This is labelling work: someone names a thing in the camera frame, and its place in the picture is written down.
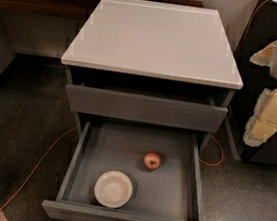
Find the grey top drawer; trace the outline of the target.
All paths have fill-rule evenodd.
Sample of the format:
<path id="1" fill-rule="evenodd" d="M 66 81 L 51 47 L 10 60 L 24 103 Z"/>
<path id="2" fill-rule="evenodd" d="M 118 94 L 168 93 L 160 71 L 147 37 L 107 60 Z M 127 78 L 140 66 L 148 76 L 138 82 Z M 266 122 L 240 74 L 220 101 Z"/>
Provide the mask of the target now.
<path id="1" fill-rule="evenodd" d="M 123 91 L 66 86 L 73 112 L 105 116 L 138 123 L 216 132 L 227 115 L 227 108 Z"/>

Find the grey cabinet with white top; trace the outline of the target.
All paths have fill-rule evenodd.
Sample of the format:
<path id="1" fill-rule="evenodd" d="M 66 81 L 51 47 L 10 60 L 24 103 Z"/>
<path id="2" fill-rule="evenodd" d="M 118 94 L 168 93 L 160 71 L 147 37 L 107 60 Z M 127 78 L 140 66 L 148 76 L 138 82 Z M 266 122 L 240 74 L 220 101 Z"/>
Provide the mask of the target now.
<path id="1" fill-rule="evenodd" d="M 101 0 L 61 61 L 68 84 L 228 108 L 243 82 L 222 25 L 202 7 Z M 193 132 L 202 147 L 215 133 L 170 128 Z"/>

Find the red apple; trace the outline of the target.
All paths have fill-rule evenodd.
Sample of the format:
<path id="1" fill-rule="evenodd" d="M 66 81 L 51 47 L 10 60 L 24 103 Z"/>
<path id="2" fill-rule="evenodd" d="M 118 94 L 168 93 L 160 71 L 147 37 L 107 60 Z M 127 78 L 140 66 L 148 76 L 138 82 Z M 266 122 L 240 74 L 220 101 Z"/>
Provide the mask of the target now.
<path id="1" fill-rule="evenodd" d="M 143 165 L 149 170 L 157 169 L 161 164 L 161 156 L 156 152 L 147 152 L 143 157 Z"/>

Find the white bowl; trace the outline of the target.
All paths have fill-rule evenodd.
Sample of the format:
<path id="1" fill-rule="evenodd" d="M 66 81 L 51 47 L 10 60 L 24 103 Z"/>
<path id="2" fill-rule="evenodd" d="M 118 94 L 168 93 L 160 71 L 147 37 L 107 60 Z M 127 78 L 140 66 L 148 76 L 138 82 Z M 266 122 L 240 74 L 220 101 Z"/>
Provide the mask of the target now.
<path id="1" fill-rule="evenodd" d="M 122 207 L 131 199 L 132 192 L 132 181 L 122 172 L 108 171 L 95 182 L 96 200 L 108 208 Z"/>

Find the grey drawer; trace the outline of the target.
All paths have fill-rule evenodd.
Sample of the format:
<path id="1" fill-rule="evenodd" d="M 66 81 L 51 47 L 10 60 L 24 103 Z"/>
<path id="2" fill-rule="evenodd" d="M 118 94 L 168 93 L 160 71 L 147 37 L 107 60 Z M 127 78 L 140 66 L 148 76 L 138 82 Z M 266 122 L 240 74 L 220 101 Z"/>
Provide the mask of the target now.
<path id="1" fill-rule="evenodd" d="M 138 123 L 216 132 L 227 115 L 227 108 L 123 91 L 66 86 L 73 112 L 105 116 Z"/>
<path id="2" fill-rule="evenodd" d="M 50 218 L 66 221 L 204 221 L 196 139 L 187 131 L 88 121 L 58 196 L 42 206 Z M 162 160 L 152 171 L 142 161 L 151 151 Z M 117 209 L 94 195 L 108 171 L 132 181 L 131 199 Z"/>

